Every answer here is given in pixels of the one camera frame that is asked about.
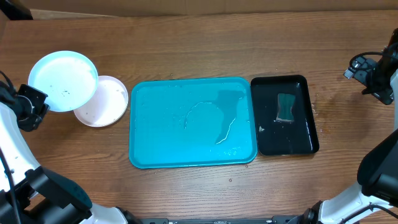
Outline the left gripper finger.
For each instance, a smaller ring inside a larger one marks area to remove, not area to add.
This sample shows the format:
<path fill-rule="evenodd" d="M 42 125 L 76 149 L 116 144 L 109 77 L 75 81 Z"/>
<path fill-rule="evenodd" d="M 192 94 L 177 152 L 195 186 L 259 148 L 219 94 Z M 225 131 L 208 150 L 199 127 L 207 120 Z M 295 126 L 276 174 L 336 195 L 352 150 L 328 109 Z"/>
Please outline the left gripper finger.
<path fill-rule="evenodd" d="M 17 120 L 18 127 L 26 132 L 36 130 L 49 109 L 49 105 L 43 105 L 41 108 L 33 107 L 31 112 Z"/>
<path fill-rule="evenodd" d="M 45 115 L 49 110 L 48 104 L 45 103 L 47 97 L 47 94 L 25 84 L 22 84 L 17 92 L 23 115 Z"/>

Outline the light blue plate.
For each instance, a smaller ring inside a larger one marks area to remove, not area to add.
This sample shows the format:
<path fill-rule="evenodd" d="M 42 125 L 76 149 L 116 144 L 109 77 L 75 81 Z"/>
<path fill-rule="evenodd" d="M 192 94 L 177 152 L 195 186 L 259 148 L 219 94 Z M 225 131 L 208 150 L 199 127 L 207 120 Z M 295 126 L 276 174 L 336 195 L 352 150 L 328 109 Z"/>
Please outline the light blue plate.
<path fill-rule="evenodd" d="M 30 71 L 28 85 L 47 95 L 50 111 L 73 111 L 94 95 L 98 72 L 88 57 L 63 50 L 41 58 Z"/>

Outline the white pink-rimmed plate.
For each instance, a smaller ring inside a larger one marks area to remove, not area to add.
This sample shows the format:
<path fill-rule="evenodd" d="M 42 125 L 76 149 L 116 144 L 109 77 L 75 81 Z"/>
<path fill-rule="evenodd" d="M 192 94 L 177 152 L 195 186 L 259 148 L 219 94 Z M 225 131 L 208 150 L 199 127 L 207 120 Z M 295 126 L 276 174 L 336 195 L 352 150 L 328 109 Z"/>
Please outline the white pink-rimmed plate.
<path fill-rule="evenodd" d="M 117 78 L 99 76 L 98 87 L 92 98 L 73 112 L 83 124 L 95 128 L 115 123 L 125 113 L 129 96 L 124 84 Z"/>

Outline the green scrubbing sponge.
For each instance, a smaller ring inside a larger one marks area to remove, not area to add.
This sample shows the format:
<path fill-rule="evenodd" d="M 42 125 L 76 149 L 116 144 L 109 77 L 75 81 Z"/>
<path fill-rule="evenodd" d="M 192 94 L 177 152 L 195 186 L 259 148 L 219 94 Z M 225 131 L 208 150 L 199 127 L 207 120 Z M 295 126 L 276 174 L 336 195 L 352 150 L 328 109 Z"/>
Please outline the green scrubbing sponge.
<path fill-rule="evenodd" d="M 276 120 L 285 123 L 293 123 L 292 108 L 295 103 L 295 95 L 279 93 L 277 95 L 278 111 Z"/>

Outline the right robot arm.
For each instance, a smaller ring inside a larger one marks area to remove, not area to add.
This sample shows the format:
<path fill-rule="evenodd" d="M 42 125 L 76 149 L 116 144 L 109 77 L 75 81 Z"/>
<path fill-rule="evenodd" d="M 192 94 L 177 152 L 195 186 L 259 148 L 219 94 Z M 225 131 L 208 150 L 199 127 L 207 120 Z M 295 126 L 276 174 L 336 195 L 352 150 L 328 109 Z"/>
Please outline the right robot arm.
<path fill-rule="evenodd" d="M 397 31 L 380 52 L 363 52 L 349 61 L 344 72 L 364 85 L 362 94 L 372 95 L 384 105 L 397 104 Z M 361 161 L 357 181 L 334 198 L 317 202 L 289 223 L 359 223 L 377 211 L 396 217 L 397 130 Z"/>

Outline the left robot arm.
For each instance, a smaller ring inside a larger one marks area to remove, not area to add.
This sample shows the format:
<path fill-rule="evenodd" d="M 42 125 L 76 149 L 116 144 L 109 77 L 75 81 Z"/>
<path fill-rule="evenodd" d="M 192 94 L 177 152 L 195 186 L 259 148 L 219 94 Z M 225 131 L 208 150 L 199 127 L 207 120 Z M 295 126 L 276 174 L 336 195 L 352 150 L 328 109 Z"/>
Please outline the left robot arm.
<path fill-rule="evenodd" d="M 38 128 L 46 97 L 1 83 L 1 223 L 140 223 L 127 210 L 93 203 L 77 183 L 37 162 L 21 132 Z"/>

